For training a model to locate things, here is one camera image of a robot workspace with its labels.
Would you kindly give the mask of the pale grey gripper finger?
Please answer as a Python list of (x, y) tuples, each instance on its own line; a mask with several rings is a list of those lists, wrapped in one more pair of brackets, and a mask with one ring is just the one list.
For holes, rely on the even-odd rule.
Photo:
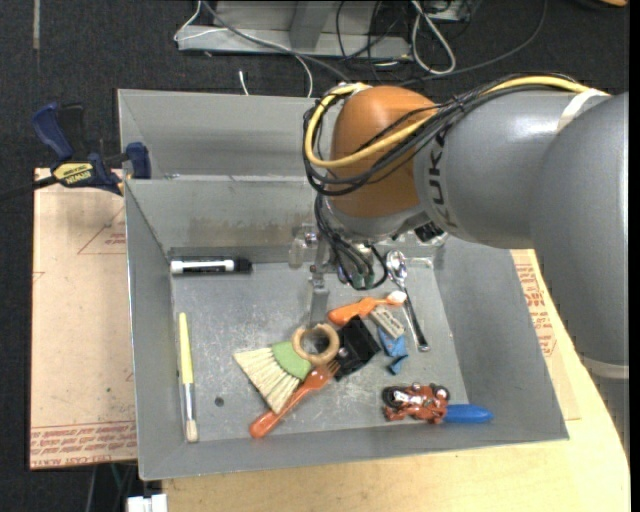
[(315, 327), (325, 322), (328, 310), (329, 290), (326, 287), (315, 287), (311, 292), (308, 327)]

